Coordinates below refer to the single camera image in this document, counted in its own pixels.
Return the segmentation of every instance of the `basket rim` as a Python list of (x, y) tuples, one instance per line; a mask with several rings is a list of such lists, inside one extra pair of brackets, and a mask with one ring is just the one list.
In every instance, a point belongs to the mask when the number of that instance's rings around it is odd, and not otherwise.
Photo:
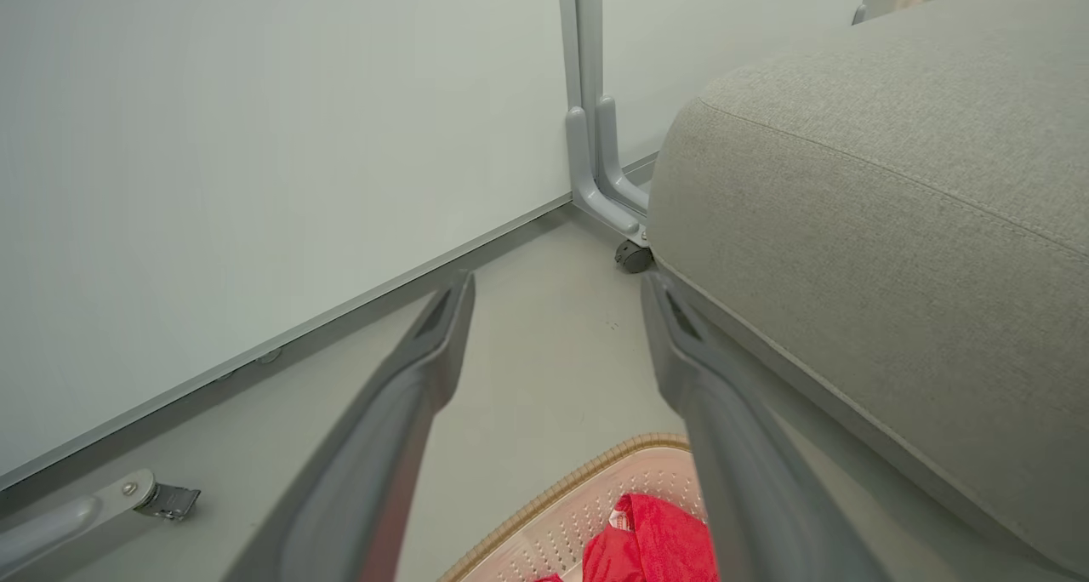
[(501, 547), (506, 539), (514, 536), (526, 524), (540, 516), (541, 512), (552, 507), (556, 501), (573, 490), (578, 485), (602, 473), (605, 469), (619, 462), (621, 459), (629, 457), (640, 450), (651, 448), (674, 448), (692, 452), (688, 439), (684, 435), (673, 433), (646, 433), (637, 435), (610, 448), (595, 458), (592, 461), (579, 466), (577, 470), (564, 476), (548, 490), (538, 495), (534, 500), (526, 504), (517, 513), (506, 519), (472, 550), (462, 557), (453, 567), (439, 578), (439, 582), (460, 582), (464, 580), (470, 571), (477, 568), (497, 548)]

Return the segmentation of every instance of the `laundry basket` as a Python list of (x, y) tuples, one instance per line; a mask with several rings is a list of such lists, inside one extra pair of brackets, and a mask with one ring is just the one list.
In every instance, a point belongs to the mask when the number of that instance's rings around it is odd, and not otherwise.
[(556, 482), (485, 537), (440, 582), (534, 582), (558, 573), (582, 582), (583, 549), (625, 493), (658, 497), (707, 522), (688, 441), (629, 439)]

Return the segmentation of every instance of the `gray floor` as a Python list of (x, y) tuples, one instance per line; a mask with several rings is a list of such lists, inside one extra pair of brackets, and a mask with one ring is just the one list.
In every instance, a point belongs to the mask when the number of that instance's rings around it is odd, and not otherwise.
[[(506, 517), (623, 439), (683, 432), (654, 389), (639, 279), (612, 264), (619, 241), (566, 206), (452, 265), (476, 269), (477, 308), (458, 391), (432, 427), (399, 580), (439, 578)], [(205, 492), (189, 520), (129, 517), (62, 569), (24, 579), (217, 580), (445, 274), (9, 490), (0, 516), (40, 497), (21, 512), (28, 516), (140, 466)], [(769, 385), (767, 396), (896, 580), (1062, 580), (984, 543), (794, 391)]]

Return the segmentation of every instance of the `gray fabric upholstery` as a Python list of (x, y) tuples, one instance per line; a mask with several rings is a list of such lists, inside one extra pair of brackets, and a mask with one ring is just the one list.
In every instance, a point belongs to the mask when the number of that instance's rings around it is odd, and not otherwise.
[(933, 1), (720, 78), (666, 137), (649, 227), (799, 390), (1082, 575), (1087, 2)]

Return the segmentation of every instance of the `red towel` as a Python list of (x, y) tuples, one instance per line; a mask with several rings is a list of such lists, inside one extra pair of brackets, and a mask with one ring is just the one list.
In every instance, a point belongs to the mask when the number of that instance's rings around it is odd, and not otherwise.
[(583, 554), (583, 582), (717, 582), (707, 525), (649, 495), (624, 495)]

